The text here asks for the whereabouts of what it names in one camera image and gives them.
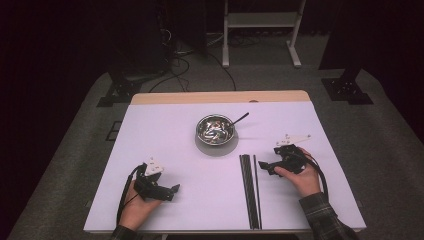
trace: wooden table edge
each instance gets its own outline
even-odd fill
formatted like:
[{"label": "wooden table edge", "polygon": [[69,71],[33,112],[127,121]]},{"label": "wooden table edge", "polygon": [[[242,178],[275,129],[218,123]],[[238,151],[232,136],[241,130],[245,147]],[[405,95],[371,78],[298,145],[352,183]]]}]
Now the wooden table edge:
[{"label": "wooden table edge", "polygon": [[311,101],[303,90],[237,91],[237,92],[180,92],[139,93],[131,105],[184,104],[184,103],[237,103],[237,102],[305,102]]}]

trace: dark sleeve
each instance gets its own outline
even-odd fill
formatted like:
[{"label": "dark sleeve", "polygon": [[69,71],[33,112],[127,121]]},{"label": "dark sleeve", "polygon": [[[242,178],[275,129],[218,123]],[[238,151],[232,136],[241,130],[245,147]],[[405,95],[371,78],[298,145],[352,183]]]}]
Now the dark sleeve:
[{"label": "dark sleeve", "polygon": [[116,226],[109,240],[134,240],[136,237],[136,232],[129,228],[118,225]]},{"label": "dark sleeve", "polygon": [[337,218],[322,192],[302,198],[299,202],[316,240],[359,239],[355,231]]}]

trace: human hand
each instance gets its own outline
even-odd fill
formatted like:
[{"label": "human hand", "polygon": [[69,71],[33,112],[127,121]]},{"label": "human hand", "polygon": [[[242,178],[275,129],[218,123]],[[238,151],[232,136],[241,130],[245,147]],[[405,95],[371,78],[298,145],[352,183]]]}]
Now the human hand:
[{"label": "human hand", "polygon": [[[300,147],[299,149],[302,150],[307,158],[312,159],[311,154],[305,149]],[[292,182],[302,197],[321,192],[318,172],[309,164],[306,164],[305,169],[299,174],[294,174],[282,167],[275,167],[274,171]]]},{"label": "human hand", "polygon": [[156,207],[158,207],[162,203],[162,201],[143,200],[134,190],[134,181],[132,181],[130,187],[128,188],[125,203],[126,205],[122,210],[119,225],[129,228],[133,231],[137,231],[137,229],[144,223],[144,221],[146,221],[150,213]]}]

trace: white table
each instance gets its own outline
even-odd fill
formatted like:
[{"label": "white table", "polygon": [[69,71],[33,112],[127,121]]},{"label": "white table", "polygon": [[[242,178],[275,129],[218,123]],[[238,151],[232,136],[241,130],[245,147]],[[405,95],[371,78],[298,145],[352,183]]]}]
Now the white table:
[{"label": "white table", "polygon": [[[224,156],[201,151],[197,122],[209,114],[237,119],[236,148]],[[159,185],[181,184],[140,229],[150,233],[298,233],[310,231],[290,182],[258,170],[262,230],[251,230],[239,155],[275,162],[273,148],[285,134],[312,137],[298,143],[319,162],[327,178],[330,203],[355,230],[366,227],[349,184],[304,91],[150,93],[135,95],[97,190],[84,230],[112,232],[129,173],[150,157],[165,172]]]}]

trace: dark background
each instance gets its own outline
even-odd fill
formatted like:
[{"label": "dark background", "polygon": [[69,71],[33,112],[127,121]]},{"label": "dark background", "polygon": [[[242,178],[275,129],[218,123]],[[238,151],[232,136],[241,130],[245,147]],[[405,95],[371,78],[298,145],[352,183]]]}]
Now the dark background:
[{"label": "dark background", "polygon": [[[205,2],[207,30],[221,30],[223,1]],[[297,1],[230,2],[232,11],[297,7]],[[302,34],[332,31],[321,68],[345,68],[352,59],[360,61],[381,82],[421,140],[422,12],[421,1],[309,0],[301,26]],[[92,4],[84,0],[3,0],[0,36],[0,104],[4,112],[0,238],[4,239],[88,90],[119,54]]]}]

